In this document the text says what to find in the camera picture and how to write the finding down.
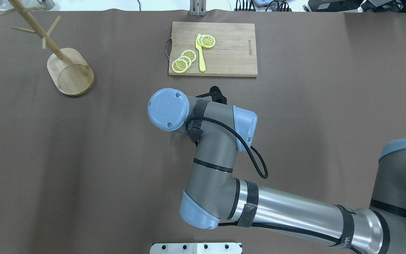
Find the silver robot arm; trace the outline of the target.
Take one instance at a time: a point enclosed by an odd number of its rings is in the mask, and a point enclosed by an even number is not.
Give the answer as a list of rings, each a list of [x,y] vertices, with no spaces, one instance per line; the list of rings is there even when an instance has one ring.
[[[260,177],[269,175],[253,157],[253,111],[164,88],[150,98],[148,116],[196,145],[179,209],[188,224],[260,227],[357,254],[406,254],[406,139],[384,146],[369,208],[353,210],[233,177],[239,151],[247,152]]]

